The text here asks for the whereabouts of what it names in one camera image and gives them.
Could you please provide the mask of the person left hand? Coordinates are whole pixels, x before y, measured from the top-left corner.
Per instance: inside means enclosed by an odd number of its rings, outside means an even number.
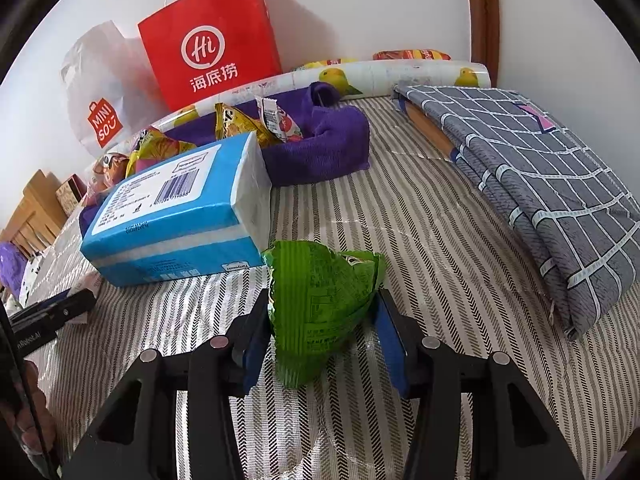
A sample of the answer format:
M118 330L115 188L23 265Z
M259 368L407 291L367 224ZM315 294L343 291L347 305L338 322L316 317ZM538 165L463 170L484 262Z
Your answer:
M1 404L1 416L9 427L15 430L24 450L33 456L41 455L45 448L51 452L55 445L55 420L48 409L46 395L38 386L39 370L32 361L25 361L23 370L26 388L32 398L32 405L26 403L18 412L8 404Z

